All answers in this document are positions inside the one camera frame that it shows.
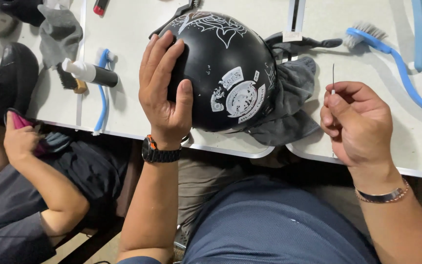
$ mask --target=floor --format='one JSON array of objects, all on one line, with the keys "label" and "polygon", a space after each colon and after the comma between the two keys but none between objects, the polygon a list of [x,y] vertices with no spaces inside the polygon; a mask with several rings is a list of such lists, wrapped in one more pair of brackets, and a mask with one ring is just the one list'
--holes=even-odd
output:
[{"label": "floor", "polygon": [[[69,253],[75,250],[79,245],[84,243],[87,239],[89,239],[85,234],[78,234],[73,239],[68,241],[66,244],[62,245],[58,249],[56,249],[56,256],[50,258],[49,260],[43,262],[43,264],[57,264],[61,261],[64,257],[66,257]],[[118,244],[120,242],[120,234],[116,237],[112,238],[109,243],[105,244],[103,248],[97,251],[88,261],[84,264],[94,264],[99,261],[108,261],[111,264],[116,263],[117,257],[117,249]]]}]

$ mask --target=spray bottle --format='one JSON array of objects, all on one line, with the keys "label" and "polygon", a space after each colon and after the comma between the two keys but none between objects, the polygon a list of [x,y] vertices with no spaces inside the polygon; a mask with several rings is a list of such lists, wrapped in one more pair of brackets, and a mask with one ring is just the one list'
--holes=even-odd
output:
[{"label": "spray bottle", "polygon": [[90,63],[72,62],[66,58],[62,63],[62,68],[64,71],[70,72],[76,79],[101,86],[115,87],[119,81],[118,74],[114,71]]}]

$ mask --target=helmet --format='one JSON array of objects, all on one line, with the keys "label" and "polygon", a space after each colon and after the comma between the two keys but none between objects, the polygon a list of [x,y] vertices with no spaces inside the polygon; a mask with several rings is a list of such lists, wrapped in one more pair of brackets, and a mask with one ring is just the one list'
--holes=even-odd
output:
[{"label": "helmet", "polygon": [[273,110],[276,62],[255,32],[214,12],[179,16],[159,36],[167,30],[185,42],[172,71],[168,99],[175,101],[180,81],[192,82],[194,128],[241,130]]}]

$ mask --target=navy t-shirt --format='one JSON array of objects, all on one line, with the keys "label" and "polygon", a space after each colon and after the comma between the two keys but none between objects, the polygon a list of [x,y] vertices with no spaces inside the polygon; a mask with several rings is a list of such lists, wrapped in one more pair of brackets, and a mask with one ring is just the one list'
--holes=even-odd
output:
[{"label": "navy t-shirt", "polygon": [[[121,264],[159,264],[132,257]],[[378,264],[365,237],[328,204],[267,177],[226,187],[200,213],[184,264]]]}]

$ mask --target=grey pants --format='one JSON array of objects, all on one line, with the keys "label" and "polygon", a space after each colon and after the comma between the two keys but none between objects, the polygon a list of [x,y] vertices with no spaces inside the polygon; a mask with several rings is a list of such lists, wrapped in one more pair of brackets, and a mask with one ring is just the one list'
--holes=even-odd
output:
[{"label": "grey pants", "polygon": [[[246,160],[185,148],[179,160],[179,212],[177,224],[189,235],[195,217],[217,192],[227,185],[248,177],[243,170]],[[306,190],[326,201],[343,214],[370,239],[364,216],[353,188],[337,186],[308,187]]]}]

